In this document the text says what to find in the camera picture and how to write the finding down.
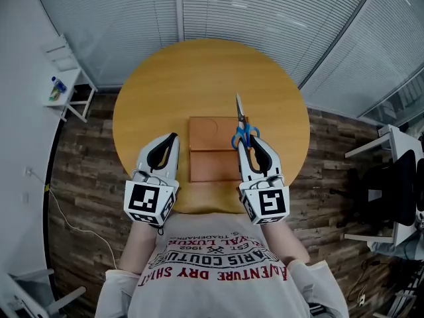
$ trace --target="white sleeve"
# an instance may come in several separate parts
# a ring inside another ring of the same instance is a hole
[[[325,306],[330,317],[349,317],[343,293],[324,260],[312,266],[306,266],[300,260],[294,260],[287,269],[307,303]]]
[[[106,280],[101,288],[95,318],[126,317],[139,279],[139,274],[127,271],[106,271]]]

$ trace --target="white wall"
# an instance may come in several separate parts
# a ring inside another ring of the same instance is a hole
[[[45,178],[59,123],[38,88],[53,72],[39,46],[56,36],[39,0],[0,0],[0,264],[12,274],[46,267],[43,186],[24,169]]]

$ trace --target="black chair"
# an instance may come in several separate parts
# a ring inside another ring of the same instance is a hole
[[[361,180],[356,170],[349,170],[350,191],[330,189],[330,193],[341,194],[354,201],[352,210],[342,222],[337,223],[337,227],[346,226],[357,213],[359,223],[372,225],[378,230],[393,225],[394,221],[407,226],[412,225],[418,196],[422,198],[424,205],[424,191],[414,191],[414,186],[418,183],[416,171],[415,155],[412,150],[408,150],[395,162],[369,169]],[[372,193],[377,196],[369,200]]]

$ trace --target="scissor blade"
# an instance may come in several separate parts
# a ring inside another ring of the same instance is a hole
[[[241,105],[241,99],[240,99],[239,94],[236,94],[236,103],[237,103],[238,121],[244,121],[245,116],[244,116],[243,106]]]

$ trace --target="scissors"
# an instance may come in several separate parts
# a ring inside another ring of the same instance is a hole
[[[250,132],[255,131],[256,136],[259,138],[259,130],[250,126],[250,124],[246,120],[246,116],[243,113],[243,106],[241,105],[240,96],[236,94],[236,103],[237,103],[237,115],[238,115],[238,127],[236,130],[236,134],[233,135],[231,139],[231,146],[236,150],[237,149],[237,139],[240,138],[246,147],[252,147],[250,145]]]

